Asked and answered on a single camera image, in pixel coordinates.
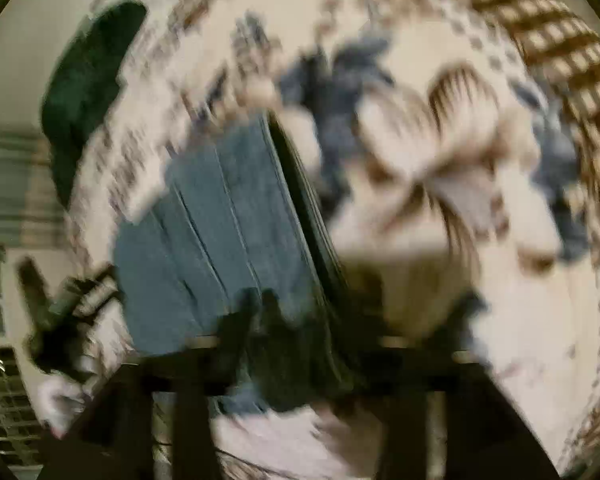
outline dark green cloth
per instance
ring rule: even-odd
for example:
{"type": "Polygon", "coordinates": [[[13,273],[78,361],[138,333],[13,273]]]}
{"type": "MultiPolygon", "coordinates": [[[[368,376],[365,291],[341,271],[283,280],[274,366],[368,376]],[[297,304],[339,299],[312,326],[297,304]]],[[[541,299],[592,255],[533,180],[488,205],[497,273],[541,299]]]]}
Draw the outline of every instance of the dark green cloth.
{"type": "Polygon", "coordinates": [[[146,9],[124,1],[80,31],[62,55],[42,104],[42,129],[52,147],[58,198],[67,207],[78,161],[120,91],[118,70],[146,9]]]}

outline curtain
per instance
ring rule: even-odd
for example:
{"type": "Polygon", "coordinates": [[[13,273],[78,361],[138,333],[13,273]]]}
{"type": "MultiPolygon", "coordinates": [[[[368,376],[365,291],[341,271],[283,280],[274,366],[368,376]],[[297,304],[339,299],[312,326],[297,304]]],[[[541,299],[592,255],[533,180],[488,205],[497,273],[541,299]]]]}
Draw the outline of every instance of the curtain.
{"type": "Polygon", "coordinates": [[[48,143],[35,130],[0,130],[0,246],[65,244],[48,143]]]}

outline green curtain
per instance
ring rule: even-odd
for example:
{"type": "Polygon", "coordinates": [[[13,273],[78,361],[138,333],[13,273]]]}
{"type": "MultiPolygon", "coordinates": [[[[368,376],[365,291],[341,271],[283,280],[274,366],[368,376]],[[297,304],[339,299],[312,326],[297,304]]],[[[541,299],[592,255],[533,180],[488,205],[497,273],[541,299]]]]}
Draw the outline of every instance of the green curtain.
{"type": "Polygon", "coordinates": [[[46,139],[34,130],[0,129],[0,246],[62,246],[63,216],[46,139]]]}

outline green object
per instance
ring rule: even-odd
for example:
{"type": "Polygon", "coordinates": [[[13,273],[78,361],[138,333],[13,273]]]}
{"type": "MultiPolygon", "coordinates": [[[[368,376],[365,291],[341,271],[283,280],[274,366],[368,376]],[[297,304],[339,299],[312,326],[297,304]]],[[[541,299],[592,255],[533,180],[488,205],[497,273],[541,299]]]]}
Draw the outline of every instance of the green object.
{"type": "Polygon", "coordinates": [[[42,104],[42,129],[52,147],[58,199],[67,208],[82,149],[118,97],[118,70],[146,9],[124,1],[74,38],[56,67],[42,104]]]}

